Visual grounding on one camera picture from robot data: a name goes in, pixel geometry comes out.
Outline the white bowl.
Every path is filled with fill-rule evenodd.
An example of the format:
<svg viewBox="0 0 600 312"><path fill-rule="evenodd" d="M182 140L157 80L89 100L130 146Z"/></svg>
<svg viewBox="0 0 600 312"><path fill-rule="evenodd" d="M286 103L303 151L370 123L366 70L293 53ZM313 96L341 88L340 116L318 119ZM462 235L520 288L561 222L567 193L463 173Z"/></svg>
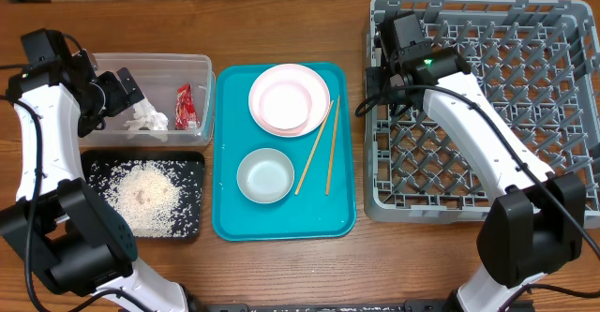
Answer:
<svg viewBox="0 0 600 312"><path fill-rule="evenodd" d="M250 201L271 204L287 196L294 183L294 166L282 152L261 148L246 155L238 166L236 181Z"/></svg>

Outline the white napkin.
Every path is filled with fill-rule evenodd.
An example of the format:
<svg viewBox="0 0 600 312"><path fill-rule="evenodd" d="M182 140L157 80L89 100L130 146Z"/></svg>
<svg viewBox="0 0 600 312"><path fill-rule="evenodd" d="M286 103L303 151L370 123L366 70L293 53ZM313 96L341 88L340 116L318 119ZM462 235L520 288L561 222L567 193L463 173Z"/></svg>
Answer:
<svg viewBox="0 0 600 312"><path fill-rule="evenodd" d="M147 98L135 103L133 105L133 110L133 119L127 120L124 123L124 126L128 131L148 129L151 131L152 137L157 138L160 141L166 141L168 139L166 134L156 134L156 131L160 132L168 129L168 117L164 113L157 111Z"/></svg>

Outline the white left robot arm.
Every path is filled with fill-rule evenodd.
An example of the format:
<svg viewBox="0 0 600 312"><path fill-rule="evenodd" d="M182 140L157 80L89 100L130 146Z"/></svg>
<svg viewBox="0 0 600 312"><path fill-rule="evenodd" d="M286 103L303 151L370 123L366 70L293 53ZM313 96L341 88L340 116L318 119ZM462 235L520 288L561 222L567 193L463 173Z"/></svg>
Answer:
<svg viewBox="0 0 600 312"><path fill-rule="evenodd" d="M121 217L84 178L79 141L143 99L129 71L97 74L70 35L39 29L21 38L27 57L4 95L20 120L22 177L1 213L1 234L24 264L25 284L107 299L127 311L197 311L182 285L139 256Z"/></svg>

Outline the wooden chopstick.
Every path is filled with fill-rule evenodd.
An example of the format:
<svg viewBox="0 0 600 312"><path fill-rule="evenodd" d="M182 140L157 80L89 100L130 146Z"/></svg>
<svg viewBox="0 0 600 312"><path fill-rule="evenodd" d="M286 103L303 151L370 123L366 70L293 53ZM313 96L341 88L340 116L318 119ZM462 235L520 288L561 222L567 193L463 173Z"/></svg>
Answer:
<svg viewBox="0 0 600 312"><path fill-rule="evenodd" d="M315 155L315 152L316 152L316 150L317 150L317 147L318 147L318 145L319 145L319 142L320 142L320 140L321 140L322 133L323 133L323 131L324 131L324 128L325 128L325 126L326 126L326 123L327 123L327 121L328 121L329 114L330 114L330 112L331 112L331 110L332 110L332 108L333 108L333 105L334 105L334 101L333 101L333 100L331 100L331 101L330 101L330 103L329 103L329 106L328 106L327 112L326 112L326 114L325 114L325 117L324 117L324 119L323 119L323 121L321 122L321 125L320 125L320 127L319 127L319 131L318 131L317 137L316 137L316 139L315 139L315 141L313 142L313 145L312 145L312 147L311 147L311 150L310 150L309 156L308 156L308 158L307 158L307 161L306 161L305 167L304 167L304 169L303 169L303 172L302 172L302 174L301 174L301 177L300 177L300 180L299 180L299 182L298 182L298 185L297 185L296 189L294 190L294 195L295 195L295 196L297 196L297 195L299 194L299 192L300 192L300 190L301 190L301 188L302 188L302 186L303 186L303 184L304 184L304 182L305 182L305 179L306 179L306 177L307 177L307 174L308 174L308 170L309 170L310 164L311 164L311 162L312 162L312 159L313 159L313 157L314 157L314 155Z"/></svg>
<svg viewBox="0 0 600 312"><path fill-rule="evenodd" d="M332 140L331 140L331 146L330 146L330 156L329 156L329 163L328 163L328 173L327 173L327 180L326 180L326 187L325 187L325 195L329 196L330 194L330 189L331 189L331 182L332 182L332 176L333 176L333 168L334 168L334 161L335 161L335 150L336 150L336 145L337 145L337 133L338 133L338 118L339 118L339 109L340 109L340 96L337 96L337 102L336 102L336 112L335 112L335 118L334 118L334 124L333 124L333 129L332 129Z"/></svg>

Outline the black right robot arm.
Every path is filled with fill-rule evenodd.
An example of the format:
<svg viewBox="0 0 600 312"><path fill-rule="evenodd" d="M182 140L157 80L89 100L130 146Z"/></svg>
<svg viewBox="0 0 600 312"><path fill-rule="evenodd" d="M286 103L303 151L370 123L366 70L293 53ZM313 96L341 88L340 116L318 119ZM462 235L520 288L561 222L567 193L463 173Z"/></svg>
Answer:
<svg viewBox="0 0 600 312"><path fill-rule="evenodd" d="M388 17L376 27L382 62L367 69L363 116L379 105L424 112L446 132L483 186L491 207L476 239L482 262L438 311L531 311L518 298L549 290L594 299L541 278L576 260L584 244L586 190L572 172L561 176L529 150L493 109L471 66L454 48L433 50L416 15Z"/></svg>

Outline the red snack wrapper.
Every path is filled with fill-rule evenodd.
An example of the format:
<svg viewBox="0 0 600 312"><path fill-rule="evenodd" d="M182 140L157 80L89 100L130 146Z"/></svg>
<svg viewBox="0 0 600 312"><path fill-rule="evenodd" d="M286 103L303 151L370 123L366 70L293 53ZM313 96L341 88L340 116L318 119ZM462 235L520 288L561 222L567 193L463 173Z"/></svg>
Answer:
<svg viewBox="0 0 600 312"><path fill-rule="evenodd" d="M187 83L177 90L175 128L177 130L195 130L198 127L199 120L194 107L191 85Z"/></svg>

